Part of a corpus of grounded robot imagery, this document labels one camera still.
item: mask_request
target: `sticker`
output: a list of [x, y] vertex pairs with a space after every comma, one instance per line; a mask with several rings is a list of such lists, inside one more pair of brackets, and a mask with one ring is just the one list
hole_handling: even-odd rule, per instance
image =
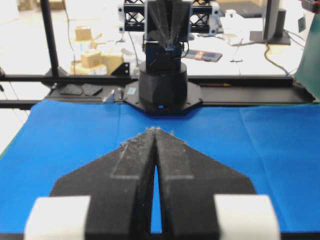
[[126, 94], [128, 95], [134, 95], [136, 93], [136, 89], [135, 87], [129, 87], [128, 92]]

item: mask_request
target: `blue mat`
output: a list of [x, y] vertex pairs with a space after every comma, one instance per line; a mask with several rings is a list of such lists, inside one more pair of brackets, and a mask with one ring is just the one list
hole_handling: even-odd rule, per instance
[[[282, 232], [320, 232], [319, 106], [202, 107], [150, 117], [124, 104], [46, 100], [0, 159], [0, 233], [22, 233], [35, 199], [48, 196], [57, 178], [149, 127], [249, 176], [271, 197]], [[156, 204], [152, 231], [161, 231]]]

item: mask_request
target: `white floor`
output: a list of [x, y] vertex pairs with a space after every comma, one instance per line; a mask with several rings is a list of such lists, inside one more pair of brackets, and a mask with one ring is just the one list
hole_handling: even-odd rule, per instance
[[[6, 74], [10, 75], [43, 75], [50, 68], [50, 59], [41, 11], [40, 9], [20, 11], [19, 14], [18, 20], [0, 25], [0, 66]], [[309, 30], [313, 16], [311, 14], [306, 16], [307, 29]], [[93, 36], [103, 33], [104, 37], [109, 40], [118, 40], [120, 38], [120, 34], [117, 33], [116, 29], [118, 22], [117, 20], [112, 21], [112, 18], [115, 19], [115, 16], [92, 20], [71, 20], [70, 37], [71, 39], [75, 37], [75, 26], [90, 25]], [[68, 71], [73, 60], [73, 52], [68, 41], [68, 25], [65, 11], [52, 11], [52, 21], [59, 65]], [[301, 35], [306, 37], [308, 30]], [[142, 33], [132, 33], [132, 37], [137, 48], [138, 57], [142, 60], [144, 58], [141, 47]], [[183, 61], [188, 65], [188, 73], [191, 75], [238, 75], [237, 66], [234, 63], [230, 63], [230, 59], [234, 57], [235, 52], [237, 52], [238, 57], [240, 55], [243, 59], [243, 62], [238, 64], [242, 74], [282, 73], [281, 70], [266, 62], [263, 57], [265, 51], [265, 46], [263, 45], [244, 46], [238, 51], [235, 47], [230, 47], [219, 39], [202, 38], [191, 41], [190, 47], [192, 49], [223, 53], [221, 60], [217, 64], [213, 63], [215, 65], [209, 62], [184, 59]], [[130, 41], [127, 40], [122, 43], [120, 49], [126, 49], [130, 52], [126, 56], [128, 61], [135, 61]], [[274, 61], [284, 65], [291, 71], [298, 67], [302, 51], [297, 45], [293, 44], [292, 48], [273, 48], [270, 54]], [[5, 95], [8, 99], [17, 99], [8, 82], [0, 82], [0, 84], [4, 87]], [[41, 100], [49, 91], [41, 83], [13, 82], [12, 86], [18, 98], [25, 100]], [[4, 100], [6, 97], [0, 92], [0, 100]], [[29, 111], [18, 109], [0, 109], [0, 153], [20, 130], [27, 120], [28, 114]]]

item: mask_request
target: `black metal frame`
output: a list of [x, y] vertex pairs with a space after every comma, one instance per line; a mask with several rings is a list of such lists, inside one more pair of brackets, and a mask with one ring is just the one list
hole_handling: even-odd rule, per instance
[[[212, 13], [212, 7], [209, 2], [205, 4], [193, 5], [192, 16], [197, 16], [197, 20], [190, 20], [191, 32], [207, 34], [209, 32], [209, 16]], [[125, 3], [124, 7], [124, 30], [128, 32], [144, 32], [145, 31], [145, 5], [137, 3]]]

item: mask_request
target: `floor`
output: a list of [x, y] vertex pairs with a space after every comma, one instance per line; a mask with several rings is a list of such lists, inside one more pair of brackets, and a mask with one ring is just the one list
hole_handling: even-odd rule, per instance
[[[2, 36], [0, 38], [0, 66], [4, 69], [6, 74], [10, 75], [44, 75], [50, 68], [50, 59], [41, 11], [38, 8], [35, 10], [20, 11], [19, 14], [19, 19], [0, 25]], [[74, 28], [79, 25], [90, 25], [94, 37], [99, 33], [103, 33], [103, 36], [108, 40], [114, 42], [119, 40], [121, 35], [115, 30], [117, 23], [115, 21], [110, 21], [110, 18], [115, 18], [115, 16], [109, 15], [100, 19], [69, 21], [69, 35], [71, 41], [75, 38]], [[306, 20], [308, 27], [311, 24], [312, 16], [307, 15]], [[53, 10], [52, 22], [59, 65], [68, 71], [74, 55], [69, 44], [68, 21], [65, 11]], [[306, 31], [304, 31], [302, 36], [305, 37], [306, 35]], [[142, 33], [133, 33], [132, 37], [134, 42], [140, 43]], [[142, 60], [144, 54], [141, 49], [141, 44], [136, 44], [136, 48], [138, 58]], [[121, 43], [120, 46], [113, 50], [115, 52], [118, 51], [119, 53], [123, 53], [124, 49], [125, 60], [134, 63], [135, 55], [130, 41]], [[232, 67], [234, 68], [232, 74], [238, 74], [236, 65], [233, 64]], [[254, 71], [254, 69], [252, 67], [250, 69], [245, 69], [244, 67], [243, 71], [244, 74], [247, 74], [250, 71]], [[5, 89], [5, 95], [0, 92], [0, 100], [6, 98], [14, 100], [17, 99], [17, 97], [19, 99], [41, 100], [49, 92], [49, 89], [41, 83], [13, 82], [10, 85], [8, 82], [1, 82], [1, 85]], [[6, 146], [18, 133], [24, 122], [28, 119], [28, 115], [29, 111], [0, 109], [0, 153], [3, 152]]]

